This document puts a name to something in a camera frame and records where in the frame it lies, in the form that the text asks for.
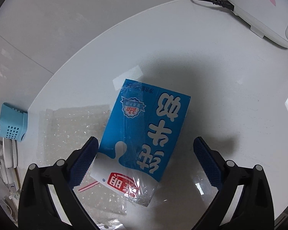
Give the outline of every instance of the blue milk carton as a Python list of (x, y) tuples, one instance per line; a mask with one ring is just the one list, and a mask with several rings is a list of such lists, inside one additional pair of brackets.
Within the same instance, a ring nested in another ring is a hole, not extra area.
[(125, 80), (91, 176), (148, 206), (173, 153), (189, 102), (190, 96)]

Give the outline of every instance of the brand logo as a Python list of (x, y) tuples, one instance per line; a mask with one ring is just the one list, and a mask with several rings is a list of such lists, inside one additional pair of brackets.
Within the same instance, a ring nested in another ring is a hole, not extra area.
[(120, 173), (111, 173), (107, 184), (131, 197), (135, 197), (139, 189), (132, 178)]
[(122, 96), (122, 111), (126, 117), (134, 118), (139, 115), (140, 112), (145, 112), (143, 102), (138, 100), (137, 98), (124, 98)]

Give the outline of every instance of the blue gripper pad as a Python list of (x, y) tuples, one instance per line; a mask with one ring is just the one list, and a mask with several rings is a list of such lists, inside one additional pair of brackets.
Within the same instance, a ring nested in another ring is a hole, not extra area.
[(201, 137), (193, 143), (193, 151), (200, 162), (211, 186), (221, 190), (223, 185), (223, 172), (211, 155), (211, 150)]
[(98, 140), (95, 137), (91, 137), (86, 144), (80, 150), (75, 150), (71, 155), (80, 151), (80, 155), (74, 161), (72, 167), (69, 170), (69, 182), (68, 185), (71, 189), (79, 186), (82, 182), (86, 172), (92, 164), (97, 152), (98, 152)]

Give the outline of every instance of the white table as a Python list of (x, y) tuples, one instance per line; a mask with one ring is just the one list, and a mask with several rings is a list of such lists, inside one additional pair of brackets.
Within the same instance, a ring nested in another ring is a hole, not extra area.
[(132, 229), (194, 226), (215, 193), (192, 150), (197, 136), (225, 160), (264, 167), (277, 217), (288, 205), (288, 50), (256, 36), (230, 11), (190, 0), (121, 22), (65, 63), (28, 111), (28, 131), (19, 143), (21, 180), (37, 160), (40, 111), (113, 106), (113, 79), (137, 65), (140, 81), (190, 95), (191, 103), (150, 205), (128, 204), (122, 223)]

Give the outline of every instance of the stack of white items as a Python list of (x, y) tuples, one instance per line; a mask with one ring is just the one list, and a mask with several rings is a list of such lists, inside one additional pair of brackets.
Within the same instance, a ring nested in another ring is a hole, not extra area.
[(3, 138), (0, 142), (0, 171), (2, 180), (11, 192), (12, 199), (18, 208), (20, 198), (20, 182), (17, 172), (17, 142), (12, 139)]

